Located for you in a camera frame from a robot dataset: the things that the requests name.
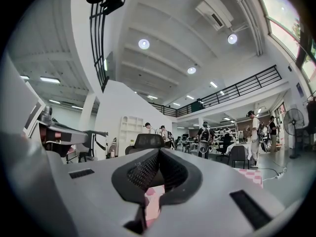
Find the floor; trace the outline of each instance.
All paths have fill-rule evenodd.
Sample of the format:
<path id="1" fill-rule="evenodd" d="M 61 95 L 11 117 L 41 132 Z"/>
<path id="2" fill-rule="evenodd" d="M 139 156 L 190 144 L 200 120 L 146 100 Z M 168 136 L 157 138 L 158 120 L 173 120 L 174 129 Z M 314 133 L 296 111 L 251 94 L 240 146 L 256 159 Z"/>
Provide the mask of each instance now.
<path id="1" fill-rule="evenodd" d="M 182 146 L 178 146 L 177 150 L 181 151 Z M 273 194 L 285 207 L 305 197 L 316 177 L 315 152 L 299 152 L 300 156 L 296 159 L 290 159 L 290 154 L 291 149 L 281 149 L 281 151 L 273 154 L 265 154 L 261 151 L 259 157 L 263 188 Z M 198 156 L 197 152 L 194 151 L 192 155 Z M 216 155 L 209 154 L 208 160 L 216 160 Z M 222 163 L 227 164 L 227 160 L 228 158 L 223 158 Z M 236 168 L 243 168 L 243 163 L 236 162 Z M 274 178 L 276 172 L 284 172 L 284 174 L 277 179 Z"/>

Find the fluorescent light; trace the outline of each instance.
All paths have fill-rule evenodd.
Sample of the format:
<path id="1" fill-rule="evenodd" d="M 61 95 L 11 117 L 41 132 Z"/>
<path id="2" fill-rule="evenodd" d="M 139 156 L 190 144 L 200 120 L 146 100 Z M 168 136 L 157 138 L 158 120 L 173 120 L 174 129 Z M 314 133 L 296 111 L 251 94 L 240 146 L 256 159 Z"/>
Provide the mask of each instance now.
<path id="1" fill-rule="evenodd" d="M 52 103 L 55 103 L 55 104 L 60 104 L 60 102 L 58 102 L 58 101 L 55 101 L 55 100 L 49 100 L 50 102 L 52 102 Z"/>
<path id="2" fill-rule="evenodd" d="M 83 108 L 78 107 L 78 106 L 74 106 L 74 105 L 72 105 L 72 108 L 79 109 L 79 110 L 83 110 Z"/>
<path id="3" fill-rule="evenodd" d="M 237 35 L 236 34 L 230 34 L 228 36 L 228 43 L 229 44 L 235 44 L 237 42 Z"/>
<path id="4" fill-rule="evenodd" d="M 217 85 L 215 83 L 213 83 L 212 81 L 210 82 L 210 84 L 214 87 L 217 88 Z"/>
<path id="5" fill-rule="evenodd" d="M 138 46 L 143 49 L 143 50 L 146 50 L 150 47 L 150 43 L 148 40 L 146 39 L 141 39 L 139 42 L 138 42 Z"/>
<path id="6" fill-rule="evenodd" d="M 107 59 L 104 60 L 104 70 L 108 70 L 108 64 L 107 64 Z"/>
<path id="7" fill-rule="evenodd" d="M 57 83 L 60 84 L 60 80 L 55 79 L 55 78 L 48 78 L 48 77 L 41 77 L 40 78 L 44 82 L 51 82 L 51 83 Z"/>
<path id="8" fill-rule="evenodd" d="M 191 68 L 188 69 L 188 74 L 192 75 L 192 74 L 194 74 L 196 71 L 197 71 L 196 68 L 191 67 Z"/>

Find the black metal railing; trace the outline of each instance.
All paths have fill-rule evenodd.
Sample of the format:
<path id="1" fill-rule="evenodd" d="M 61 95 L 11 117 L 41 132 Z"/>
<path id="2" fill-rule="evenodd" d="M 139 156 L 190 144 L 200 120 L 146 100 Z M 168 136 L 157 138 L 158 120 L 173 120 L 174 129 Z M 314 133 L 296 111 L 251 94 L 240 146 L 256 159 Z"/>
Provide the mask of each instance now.
<path id="1" fill-rule="evenodd" d="M 214 105 L 224 103 L 226 101 L 246 95 L 257 89 L 268 86 L 281 79 L 282 78 L 279 72 L 277 71 L 277 66 L 274 65 L 230 87 L 222 89 L 216 93 L 213 93 L 201 99 L 197 99 L 195 102 L 179 108 L 177 110 L 176 116 L 184 116 L 189 113 L 193 113 L 205 108 L 212 107 Z"/>
<path id="2" fill-rule="evenodd" d="M 106 75 L 107 64 L 104 64 L 103 39 L 105 14 L 103 13 L 104 8 L 100 6 L 102 3 L 103 1 L 91 5 L 90 36 L 94 68 L 96 70 L 102 92 L 104 92 L 109 77 Z"/>
<path id="3" fill-rule="evenodd" d="M 164 115 L 172 116 L 172 117 L 177 117 L 177 109 L 167 107 L 164 105 L 159 105 L 155 103 L 150 103 L 152 106 L 154 106 L 158 111 L 160 111 Z"/>

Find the pink checkered mat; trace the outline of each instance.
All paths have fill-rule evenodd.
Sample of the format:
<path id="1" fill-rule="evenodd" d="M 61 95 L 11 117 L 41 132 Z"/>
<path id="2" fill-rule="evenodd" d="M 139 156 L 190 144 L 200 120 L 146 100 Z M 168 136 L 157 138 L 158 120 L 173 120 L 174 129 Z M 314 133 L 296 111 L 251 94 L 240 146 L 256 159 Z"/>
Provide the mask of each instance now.
<path id="1" fill-rule="evenodd" d="M 255 184 L 260 185 L 263 188 L 262 174 L 260 170 L 251 170 L 251 169 L 241 169 L 234 168 L 240 174 L 245 176 L 248 179 L 251 179 Z M 145 193 L 146 201 L 146 222 L 147 227 L 158 218 L 160 209 L 159 209 L 159 198 L 164 194 L 164 185 L 151 187 Z"/>

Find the column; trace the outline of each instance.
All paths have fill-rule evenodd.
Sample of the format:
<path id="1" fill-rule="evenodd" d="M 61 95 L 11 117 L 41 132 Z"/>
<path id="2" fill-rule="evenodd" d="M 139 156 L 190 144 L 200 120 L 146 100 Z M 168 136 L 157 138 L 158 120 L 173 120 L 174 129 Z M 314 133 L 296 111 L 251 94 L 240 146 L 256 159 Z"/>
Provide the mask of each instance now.
<path id="1" fill-rule="evenodd" d="M 93 92 L 89 92 L 85 99 L 83 110 L 79 120 L 79 130 L 81 131 L 88 130 L 94 100 L 95 94 Z"/>
<path id="2" fill-rule="evenodd" d="M 203 118 L 198 118 L 198 125 L 199 125 L 199 128 L 203 127 Z"/>

